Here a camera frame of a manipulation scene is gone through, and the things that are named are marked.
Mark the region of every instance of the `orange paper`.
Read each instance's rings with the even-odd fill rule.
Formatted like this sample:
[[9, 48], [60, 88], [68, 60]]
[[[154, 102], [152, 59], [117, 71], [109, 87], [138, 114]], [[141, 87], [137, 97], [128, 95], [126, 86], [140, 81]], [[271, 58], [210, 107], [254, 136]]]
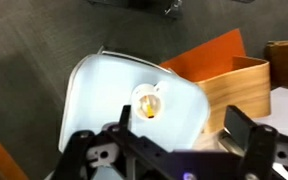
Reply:
[[232, 71], [233, 56], [245, 56], [239, 29], [189, 50], [160, 66], [171, 68], [176, 74], [189, 81], [198, 82]]

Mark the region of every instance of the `black bracket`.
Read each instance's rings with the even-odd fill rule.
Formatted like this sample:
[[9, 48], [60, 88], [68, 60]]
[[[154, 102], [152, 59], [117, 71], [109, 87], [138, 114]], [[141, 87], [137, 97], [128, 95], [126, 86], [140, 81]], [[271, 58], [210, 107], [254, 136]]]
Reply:
[[269, 179], [270, 174], [265, 169], [272, 163], [280, 163], [288, 169], [288, 136], [279, 134], [276, 129], [267, 125], [257, 125], [235, 106], [228, 106], [224, 121], [226, 132], [221, 138], [226, 138], [231, 151], [240, 151], [244, 156], [244, 165], [253, 174]]
[[120, 8], [140, 10], [159, 14], [173, 19], [182, 17], [183, 0], [88, 0], [92, 4], [100, 3]]

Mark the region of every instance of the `gray carpet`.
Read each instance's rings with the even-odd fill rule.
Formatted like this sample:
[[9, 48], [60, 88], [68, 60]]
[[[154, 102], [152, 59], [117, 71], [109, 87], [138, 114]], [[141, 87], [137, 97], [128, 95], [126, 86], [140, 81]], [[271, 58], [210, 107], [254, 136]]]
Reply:
[[234, 28], [262, 57], [268, 40], [288, 40], [288, 0], [184, 0], [175, 22], [85, 0], [0, 0], [0, 141], [42, 179], [59, 158], [67, 81], [84, 56], [106, 44], [160, 63]]

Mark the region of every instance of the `white plastic container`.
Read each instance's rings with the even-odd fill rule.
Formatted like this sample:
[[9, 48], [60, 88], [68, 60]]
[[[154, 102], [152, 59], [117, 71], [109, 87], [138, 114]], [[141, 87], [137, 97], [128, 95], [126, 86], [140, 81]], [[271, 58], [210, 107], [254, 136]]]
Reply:
[[118, 122], [122, 107], [131, 104], [135, 87], [162, 81], [168, 87], [163, 92], [163, 116], [158, 121], [132, 119], [131, 131], [150, 138], [167, 151], [192, 148], [210, 113], [207, 97], [196, 84], [149, 63], [90, 55], [70, 77], [59, 150], [64, 151], [76, 131], [91, 130], [97, 134], [103, 125]]

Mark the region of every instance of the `screw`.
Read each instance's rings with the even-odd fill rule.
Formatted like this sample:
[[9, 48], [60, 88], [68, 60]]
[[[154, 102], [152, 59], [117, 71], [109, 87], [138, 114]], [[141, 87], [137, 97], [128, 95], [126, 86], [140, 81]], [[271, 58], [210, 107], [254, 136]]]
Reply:
[[184, 173], [183, 180], [197, 180], [195, 175], [192, 173]]
[[272, 131], [273, 131], [273, 128], [268, 127], [268, 126], [265, 126], [264, 129], [265, 129], [265, 131], [267, 131], [267, 132], [272, 132]]
[[245, 175], [245, 180], [259, 180], [259, 179], [255, 174], [247, 173]]
[[87, 138], [88, 137], [88, 133], [82, 133], [81, 135], [80, 135], [80, 138]]
[[120, 130], [120, 127], [118, 127], [118, 126], [114, 126], [113, 128], [112, 128], [112, 131], [113, 132], [117, 132], [117, 131], [119, 131]]

